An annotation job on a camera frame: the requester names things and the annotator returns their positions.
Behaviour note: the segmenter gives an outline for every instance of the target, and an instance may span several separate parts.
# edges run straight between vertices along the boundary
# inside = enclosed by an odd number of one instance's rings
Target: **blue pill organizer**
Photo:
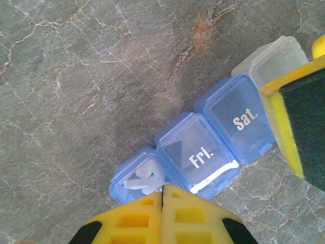
[[[240,171],[233,154],[197,113],[179,115],[155,136],[154,143],[170,176],[206,199],[225,188]]]
[[[216,83],[194,104],[243,164],[254,162],[275,142],[257,88],[246,75]]]
[[[121,204],[161,191],[164,184],[180,186],[170,177],[151,145],[144,145],[115,169],[110,195]]]

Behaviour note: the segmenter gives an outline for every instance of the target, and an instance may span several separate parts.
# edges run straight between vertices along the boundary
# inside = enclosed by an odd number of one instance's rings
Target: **stone surface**
[[[68,243],[115,167],[257,47],[311,58],[323,0],[0,0],[0,243]],[[216,79],[208,77],[214,74]],[[325,243],[325,193],[274,146],[213,199],[259,243]]]

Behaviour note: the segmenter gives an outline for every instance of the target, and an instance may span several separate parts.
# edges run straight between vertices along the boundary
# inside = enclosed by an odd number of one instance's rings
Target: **yellow and black tool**
[[[90,219],[69,244],[257,244],[232,212],[173,185]]]
[[[260,88],[272,131],[293,173],[325,191],[325,35],[314,60]]]

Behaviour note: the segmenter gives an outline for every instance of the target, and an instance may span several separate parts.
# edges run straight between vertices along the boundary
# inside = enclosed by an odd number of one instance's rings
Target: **empty compartment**
[[[202,115],[185,112],[154,139],[159,155],[181,184],[210,199],[240,168],[224,142]]]
[[[306,64],[308,59],[294,37],[281,36],[273,43],[258,48],[233,71],[249,75],[257,88]]]
[[[194,104],[239,162],[249,164],[269,150],[275,138],[257,88],[246,75],[219,81]]]

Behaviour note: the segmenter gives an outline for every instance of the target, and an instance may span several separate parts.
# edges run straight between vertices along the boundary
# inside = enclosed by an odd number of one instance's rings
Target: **pill organizer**
[[[250,164],[275,142],[257,88],[246,75],[217,82],[194,103],[238,162]]]
[[[178,186],[177,180],[169,176],[164,166],[153,147],[144,145],[116,168],[109,187],[110,195],[125,204],[161,191],[164,184]]]
[[[257,88],[306,64],[308,59],[294,37],[281,36],[275,42],[255,50],[232,70],[249,75]]]
[[[171,177],[206,199],[240,171],[233,154],[201,114],[182,113],[155,136],[154,143]]]

